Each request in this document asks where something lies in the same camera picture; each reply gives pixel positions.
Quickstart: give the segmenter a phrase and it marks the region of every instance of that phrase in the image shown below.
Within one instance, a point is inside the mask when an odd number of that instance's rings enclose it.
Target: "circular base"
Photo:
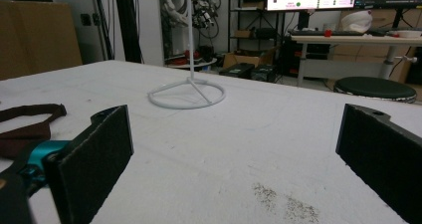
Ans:
[[[349,77],[335,82],[334,91],[369,98],[404,103],[416,100],[416,91],[406,85],[372,77]]]
[[[166,90],[169,90],[169,89],[181,86],[181,85],[191,85],[202,96],[202,98],[206,101],[206,103],[189,104],[189,105],[172,105],[172,104],[169,104],[169,103],[158,101],[156,99],[156,97],[154,96],[154,94],[156,94],[156,93],[166,91]],[[216,99],[215,101],[210,101],[210,100],[208,100],[208,98],[202,93],[202,91],[196,85],[214,87],[214,88],[221,91],[221,96],[218,99]],[[223,101],[226,98],[226,91],[224,90],[223,87],[221,87],[221,86],[219,86],[215,83],[211,83],[211,82],[204,81],[204,80],[197,80],[197,79],[192,80],[190,78],[187,78],[186,81],[184,81],[184,82],[173,83],[173,84],[165,85],[164,87],[158,88],[158,89],[148,93],[148,97],[149,97],[149,100],[153,104],[155,104],[159,107],[162,107],[162,108],[177,109],[177,110],[191,110],[191,109],[199,109],[199,108],[210,107],[210,106],[213,106],[213,105],[220,103],[221,101]]]

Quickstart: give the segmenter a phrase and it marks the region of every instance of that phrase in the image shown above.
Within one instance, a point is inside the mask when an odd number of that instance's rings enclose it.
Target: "stool seat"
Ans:
[[[381,78],[348,77],[335,82],[336,93],[414,103],[416,91],[409,86]]]

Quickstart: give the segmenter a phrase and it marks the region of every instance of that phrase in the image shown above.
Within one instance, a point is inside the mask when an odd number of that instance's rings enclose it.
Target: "white table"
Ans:
[[[0,109],[64,104],[52,139],[69,140],[92,114],[128,105],[134,155],[94,223],[402,223],[335,147],[346,103],[386,112],[419,136],[421,107],[201,73],[226,89],[223,102],[187,111],[149,102],[147,92],[188,76],[96,63],[2,81]],[[201,99],[189,91],[176,93]],[[9,164],[0,159],[0,170]],[[38,223],[59,222],[49,189],[30,203]]]
[[[304,77],[340,79],[352,76],[389,79],[398,46],[422,46],[422,38],[359,37],[359,36],[292,36],[292,41],[303,44],[298,74],[298,87]],[[356,63],[307,59],[308,44],[385,46],[389,45],[384,63]]]

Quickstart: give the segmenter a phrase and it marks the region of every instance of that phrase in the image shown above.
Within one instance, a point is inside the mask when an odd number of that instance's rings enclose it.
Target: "dark stain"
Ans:
[[[319,211],[314,207],[288,197],[285,219],[289,220],[289,223],[319,223],[318,213]]]
[[[266,188],[261,183],[255,183],[252,189],[255,192],[255,196],[264,205],[267,211],[275,212],[277,193],[270,188]]]

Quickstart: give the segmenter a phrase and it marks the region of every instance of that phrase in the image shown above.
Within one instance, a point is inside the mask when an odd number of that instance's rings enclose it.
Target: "cable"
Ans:
[[[295,16],[296,16],[296,12],[295,12],[295,13],[293,13],[293,16],[292,16],[291,21],[290,21],[290,22],[289,22],[289,24],[286,26],[286,29],[285,29],[285,31],[283,32],[283,37],[285,37],[285,36],[286,36],[286,33],[288,32],[288,28],[289,28],[289,26],[292,24],[293,19],[295,18]]]
[[[275,84],[278,84],[280,81],[280,84],[283,84],[283,75],[278,75],[278,77],[274,80]]]
[[[112,6],[112,50],[115,51],[115,16],[114,16],[114,0],[111,0]]]
[[[388,77],[391,77],[391,75],[393,75],[393,72],[394,72],[394,70],[397,68],[397,66],[402,62],[403,60],[400,60],[398,63],[396,63],[396,65],[394,65],[394,67],[393,67],[393,69],[391,70],[391,72],[390,72],[390,76],[388,76]]]
[[[406,55],[405,55],[405,56],[409,55],[410,49],[411,49],[410,47],[409,47],[409,49],[407,49],[407,52],[406,52]],[[390,72],[390,76],[389,76],[389,77],[391,77],[391,75],[393,75],[394,70],[397,68],[397,66],[398,66],[401,62],[403,62],[403,59],[401,59],[398,63],[396,63],[396,65],[394,65],[393,69],[392,69],[392,70],[391,70],[391,72]]]
[[[105,49],[106,49],[106,58],[108,60],[114,59],[114,53],[111,47],[111,43],[109,40],[109,32],[108,27],[106,24],[106,15],[105,15],[105,9],[103,6],[103,0],[97,0],[97,5],[99,7],[99,13],[100,13],[100,19],[101,19],[101,31],[104,36],[105,41]]]
[[[205,37],[205,38],[208,38],[208,39],[214,39],[214,38],[216,38],[216,37],[218,36],[218,34],[220,33],[220,26],[218,25],[218,22],[217,22],[217,20],[216,20],[215,18],[214,18],[214,24],[215,24],[215,27],[216,27],[216,29],[217,29],[217,31],[216,31],[216,33],[215,33],[215,35],[211,36],[211,35],[210,35],[210,33],[209,33],[209,29],[208,29],[208,28],[206,28],[206,30],[208,31],[208,36],[207,36],[207,35],[205,35],[205,34],[203,34],[203,33],[201,32],[201,29],[200,29],[200,28],[198,28],[198,30],[199,30],[199,34],[200,34],[201,36]]]
[[[139,43],[140,40],[140,4],[139,4],[139,0],[135,0],[135,16],[137,17],[137,26],[136,26],[136,30],[137,30],[137,42]],[[145,63],[144,59],[143,59],[143,55],[142,55],[142,49],[140,49],[139,46],[139,55],[140,55],[140,61],[142,63]]]
[[[184,14],[186,12],[186,8],[187,8],[187,0],[183,0],[183,5],[177,9],[177,12],[180,14]]]
[[[359,56],[360,50],[362,50],[363,46],[359,46],[359,49],[356,52],[356,56],[354,56],[354,61],[357,62],[357,57]]]
[[[210,38],[210,43],[211,43],[211,47],[213,47],[214,48],[214,44],[212,44],[212,39]]]
[[[107,12],[108,12],[108,17],[107,17],[107,30],[109,32],[109,24],[110,24],[110,19],[111,19],[111,15],[109,13],[109,0],[106,0],[107,3]]]
[[[164,13],[161,13],[161,29],[162,29],[162,43],[164,50],[164,59],[168,59],[172,54],[172,37],[169,34],[171,32],[170,18]]]
[[[403,21],[404,23],[406,23],[409,27],[413,27],[410,23],[408,23],[405,19],[404,19],[404,17],[403,17],[403,15],[405,14],[405,13],[407,13],[408,11],[410,11],[410,9],[407,9],[406,11],[404,11],[402,14],[401,14],[401,16],[400,16],[400,21]],[[394,22],[390,22],[390,23],[386,23],[386,24],[384,24],[384,25],[381,25],[381,26],[379,26],[378,28],[384,28],[384,27],[387,27],[387,26],[389,26],[389,25],[391,25],[391,24],[393,24]]]
[[[322,79],[322,83],[324,86],[326,86],[330,91],[334,91],[329,85],[328,85],[328,79]]]

